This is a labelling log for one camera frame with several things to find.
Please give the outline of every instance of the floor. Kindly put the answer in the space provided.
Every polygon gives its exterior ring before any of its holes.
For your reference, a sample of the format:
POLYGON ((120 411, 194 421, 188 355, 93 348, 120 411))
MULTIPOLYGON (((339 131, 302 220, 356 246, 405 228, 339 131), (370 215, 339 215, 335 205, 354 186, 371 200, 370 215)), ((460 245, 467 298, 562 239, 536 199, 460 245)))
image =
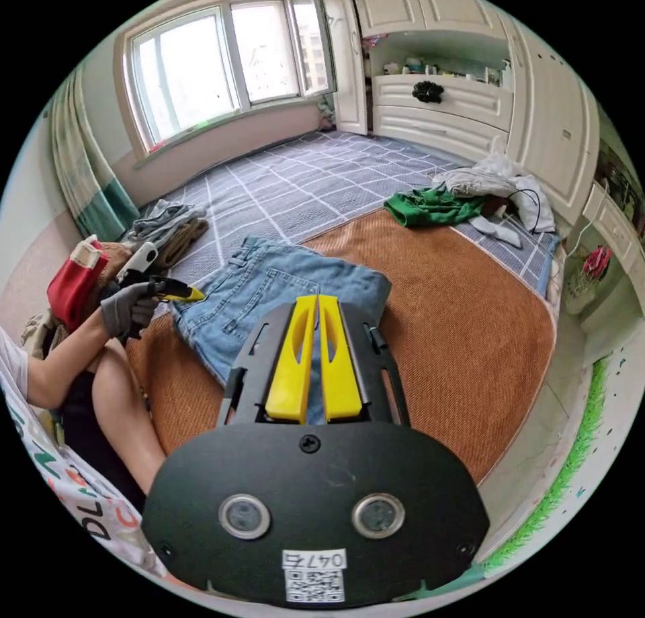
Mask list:
POLYGON ((558 474, 575 438, 589 389, 583 370, 585 334, 561 311, 546 382, 515 441, 480 485, 491 526, 478 560, 526 520, 558 474))

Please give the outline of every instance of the hand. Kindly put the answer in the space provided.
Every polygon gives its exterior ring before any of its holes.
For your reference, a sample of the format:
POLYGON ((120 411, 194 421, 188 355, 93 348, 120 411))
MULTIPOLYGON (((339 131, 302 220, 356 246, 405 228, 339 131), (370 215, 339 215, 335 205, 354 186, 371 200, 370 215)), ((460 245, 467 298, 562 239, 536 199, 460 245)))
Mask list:
MULTIPOLYGON (((163 282, 157 284, 154 293, 160 293, 163 286, 163 282)), ((133 324, 141 330, 150 324, 159 305, 150 290, 149 282, 139 282, 101 301, 103 324, 111 338, 128 333, 133 324)))

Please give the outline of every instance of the open window pane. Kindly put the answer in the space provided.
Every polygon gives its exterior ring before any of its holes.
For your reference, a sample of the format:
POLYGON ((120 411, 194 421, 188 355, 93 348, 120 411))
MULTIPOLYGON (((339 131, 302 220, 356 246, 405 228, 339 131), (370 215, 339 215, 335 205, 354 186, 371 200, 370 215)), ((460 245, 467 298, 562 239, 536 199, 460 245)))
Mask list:
POLYGON ((291 40, 280 2, 231 7, 249 101, 298 94, 291 40))
POLYGON ((320 20, 314 0, 289 0, 300 40, 300 58, 305 89, 309 93, 329 88, 327 66, 320 35, 320 20))
POLYGON ((175 27, 159 38, 179 131, 236 109, 225 69, 228 54, 214 16, 175 27))

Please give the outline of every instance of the brown straw mat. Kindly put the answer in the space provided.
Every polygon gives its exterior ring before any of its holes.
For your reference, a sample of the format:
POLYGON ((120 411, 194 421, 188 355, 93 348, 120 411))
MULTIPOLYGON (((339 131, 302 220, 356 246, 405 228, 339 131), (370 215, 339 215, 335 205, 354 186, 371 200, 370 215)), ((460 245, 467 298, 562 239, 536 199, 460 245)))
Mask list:
MULTIPOLYGON (((448 446, 480 482, 542 385, 555 342, 544 302, 451 228, 409 230, 384 210, 305 246, 388 276, 392 293, 380 328, 412 425, 448 446)), ((165 450, 214 427, 222 388, 179 340, 169 315, 143 341, 131 341, 128 353, 165 450)))

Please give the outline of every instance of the plaid bedsheet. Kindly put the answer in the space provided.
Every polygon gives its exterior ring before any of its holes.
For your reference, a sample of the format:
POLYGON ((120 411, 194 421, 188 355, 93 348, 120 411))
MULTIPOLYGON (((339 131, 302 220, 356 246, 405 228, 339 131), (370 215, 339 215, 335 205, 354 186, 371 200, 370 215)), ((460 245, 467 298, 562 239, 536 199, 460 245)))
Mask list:
MULTIPOLYGON (((380 208, 395 192, 427 188, 428 174, 455 167, 404 142, 346 132, 314 132, 216 166, 165 197, 205 206, 210 224, 170 276, 199 284, 247 235, 298 244, 380 208)), ((531 235, 511 218, 503 225, 518 230, 522 249, 468 223, 455 229, 544 296, 557 236, 531 235)))

